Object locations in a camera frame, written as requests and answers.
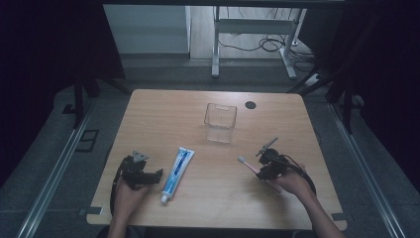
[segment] aluminum rail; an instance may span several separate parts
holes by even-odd
[[[95,102],[96,99],[94,98],[89,98],[89,100],[86,102],[85,116],[83,117],[83,120],[81,121],[79,127],[73,129],[71,132],[67,144],[61,152],[61,155],[59,156],[58,161],[52,169],[49,178],[35,199],[35,202],[32,205],[16,237],[34,237],[34,234],[37,231],[38,226],[40,225],[40,222],[47,211],[50,201],[53,198],[55,190],[61,181],[62,175],[67,168],[68,162],[73,155],[77,143],[83,134],[83,130],[90,119]]]
[[[389,204],[389,201],[386,199],[382,190],[374,178],[364,155],[362,154],[355,138],[349,134],[342,123],[342,116],[336,105],[329,104],[331,111],[334,114],[335,121],[339,127],[340,133],[342,134],[350,152],[352,158],[358,167],[365,184],[367,185],[367,190],[370,193],[370,196],[376,205],[377,210],[379,211],[380,216],[385,223],[386,228],[392,238],[405,238],[404,232],[399,225],[398,219],[395,213],[392,210],[392,207]]]

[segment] toothbrush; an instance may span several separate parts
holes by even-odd
[[[238,161],[241,162],[241,164],[246,165],[248,168],[250,168],[250,170],[252,170],[254,172],[254,174],[258,174],[260,171],[257,170],[256,168],[252,167],[250,164],[247,163],[247,160],[245,160],[244,157],[242,156],[238,156]]]
[[[242,156],[238,156],[238,161],[241,164],[246,165],[248,168],[250,168],[251,171],[254,172],[254,174],[258,174],[260,171],[257,170],[256,168],[252,167],[250,164],[247,163],[247,160],[242,157]],[[281,186],[279,186],[278,184],[275,184],[273,182],[271,182],[270,180],[266,180],[266,182],[272,187],[274,188],[274,190],[276,190],[278,193],[281,193],[283,191],[283,188],[281,188]]]

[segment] metal frame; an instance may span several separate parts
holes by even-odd
[[[48,206],[50,205],[50,201],[53,198],[55,190],[58,187],[62,176],[64,175],[67,165],[71,160],[71,156],[73,155],[78,141],[80,140],[83,130],[89,122],[95,102],[96,99],[94,98],[87,101],[85,117],[82,118],[79,127],[73,129],[73,132],[71,133],[65,148],[63,149],[54,168],[52,169],[52,173],[35,199],[35,202],[32,205],[16,237],[34,237],[35,232],[37,231],[38,226],[40,225],[40,222],[44,217]]]
[[[361,173],[361,176],[367,186],[367,190],[370,193],[371,199],[373,200],[380,216],[383,219],[383,223],[385,224],[389,235],[392,238],[404,238],[405,234],[401,228],[400,222],[398,221],[398,218],[396,217],[388,199],[383,194],[380,186],[377,184],[376,179],[374,178],[363,153],[359,149],[358,143],[356,142],[353,135],[346,130],[343,123],[341,123],[342,115],[337,108],[337,105],[329,103],[328,106],[334,116],[336,125],[346,142],[346,146],[350,150],[356,167]]]
[[[289,20],[259,20],[259,19],[220,19],[220,6],[216,7],[214,19],[214,46],[211,75],[219,76],[219,34],[235,33],[235,34],[272,34],[272,35],[288,35],[284,49],[280,49],[279,53],[286,67],[287,74],[290,79],[296,79],[296,72],[289,60],[290,47],[299,26],[302,9],[298,9],[292,21]]]

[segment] small black circle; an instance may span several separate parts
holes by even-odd
[[[257,107],[257,105],[256,105],[253,101],[248,101],[248,102],[246,102],[246,103],[245,103],[245,106],[246,106],[248,109],[255,109],[255,108]]]

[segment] desk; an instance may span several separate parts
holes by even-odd
[[[257,107],[248,109],[247,101]],[[206,140],[207,103],[238,107],[230,144]],[[306,165],[327,213],[342,213],[311,122],[301,96],[281,93],[136,90],[134,91],[91,206],[99,215],[87,215],[91,224],[111,220],[109,198],[115,172],[133,150],[150,158],[146,172],[164,169],[132,217],[130,224],[160,227],[311,229],[301,203],[287,192],[276,193],[240,164],[239,155],[260,168],[257,151],[278,136],[271,147]],[[195,151],[185,174],[167,205],[160,191],[177,150]],[[345,229],[346,221],[336,222]]]

